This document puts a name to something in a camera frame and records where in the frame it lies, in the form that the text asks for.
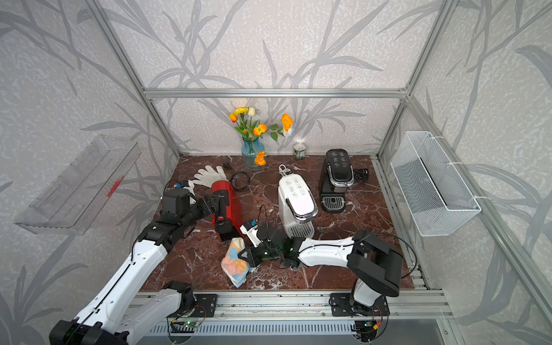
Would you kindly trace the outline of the white coffee machine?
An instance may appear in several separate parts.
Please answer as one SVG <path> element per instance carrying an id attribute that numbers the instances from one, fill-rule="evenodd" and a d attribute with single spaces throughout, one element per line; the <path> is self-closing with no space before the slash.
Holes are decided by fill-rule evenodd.
<path id="1" fill-rule="evenodd" d="M 280 178 L 278 185 L 279 216 L 288 237 L 312 239 L 313 219 L 319 208 L 306 181 L 299 174 Z"/>

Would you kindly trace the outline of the colourful striped cloth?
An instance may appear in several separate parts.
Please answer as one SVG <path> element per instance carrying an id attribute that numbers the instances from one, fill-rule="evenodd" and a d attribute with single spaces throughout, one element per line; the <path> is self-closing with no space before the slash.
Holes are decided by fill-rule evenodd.
<path id="1" fill-rule="evenodd" d="M 221 268 L 232 284 L 239 288 L 247 279 L 250 266 L 247 261 L 238 258 L 238 254 L 245 249 L 245 242 L 241 237 L 235 237 L 230 241 L 229 248 L 223 260 Z"/>

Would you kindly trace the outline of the red coffee machine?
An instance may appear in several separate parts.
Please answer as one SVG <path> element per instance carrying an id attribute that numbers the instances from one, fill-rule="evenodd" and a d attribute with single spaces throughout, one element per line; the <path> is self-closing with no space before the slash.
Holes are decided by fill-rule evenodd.
<path id="1" fill-rule="evenodd" d="M 218 196 L 218 211 L 213 215 L 213 225 L 220 242 L 243 237 L 240 231 L 243 225 L 242 205 L 236 191 L 228 181 L 217 181 L 211 187 L 214 196 Z"/>

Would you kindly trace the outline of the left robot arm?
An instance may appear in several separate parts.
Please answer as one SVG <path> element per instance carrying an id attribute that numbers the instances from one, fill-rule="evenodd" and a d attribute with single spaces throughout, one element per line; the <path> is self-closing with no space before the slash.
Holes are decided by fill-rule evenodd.
<path id="1" fill-rule="evenodd" d="M 185 230 L 220 209 L 218 195 L 197 199 L 188 190 L 168 191 L 157 221 L 141 232 L 122 266 L 71 321 L 61 320 L 49 335 L 51 344 L 136 344 L 161 319 L 182 316 L 196 306 L 190 284 L 168 283 L 134 313 L 127 309 L 152 271 L 185 237 Z"/>

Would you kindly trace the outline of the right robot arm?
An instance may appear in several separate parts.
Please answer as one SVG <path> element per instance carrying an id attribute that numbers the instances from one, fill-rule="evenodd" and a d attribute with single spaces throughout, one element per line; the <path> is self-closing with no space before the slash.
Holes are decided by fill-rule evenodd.
<path id="1" fill-rule="evenodd" d="M 264 261 L 279 261 L 284 268 L 301 266 L 346 267 L 357 276 L 352 300 L 366 307 L 381 297 L 400 294 L 404 254 L 396 246 L 370 231 L 359 230 L 353 237 L 317 240 L 289 238 L 274 227 L 248 221 L 240 227 L 252 245 L 238 258 L 258 267 Z"/>

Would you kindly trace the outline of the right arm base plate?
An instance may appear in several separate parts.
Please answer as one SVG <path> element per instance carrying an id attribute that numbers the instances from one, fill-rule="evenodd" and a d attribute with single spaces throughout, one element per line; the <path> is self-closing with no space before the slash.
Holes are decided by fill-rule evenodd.
<path id="1" fill-rule="evenodd" d="M 387 317 L 389 308 L 385 296 L 380 296 L 372 306 L 354 301 L 351 293 L 331 293 L 329 298 L 332 316 Z"/>

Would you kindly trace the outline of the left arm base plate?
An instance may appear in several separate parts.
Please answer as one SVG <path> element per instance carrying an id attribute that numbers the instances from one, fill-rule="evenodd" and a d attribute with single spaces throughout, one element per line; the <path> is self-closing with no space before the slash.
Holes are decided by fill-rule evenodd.
<path id="1" fill-rule="evenodd" d="M 193 297 L 184 297 L 181 307 L 171 314 L 166 315 L 167 318 L 182 319 L 182 318 L 213 318 L 216 310 L 217 294 L 199 294 Z"/>

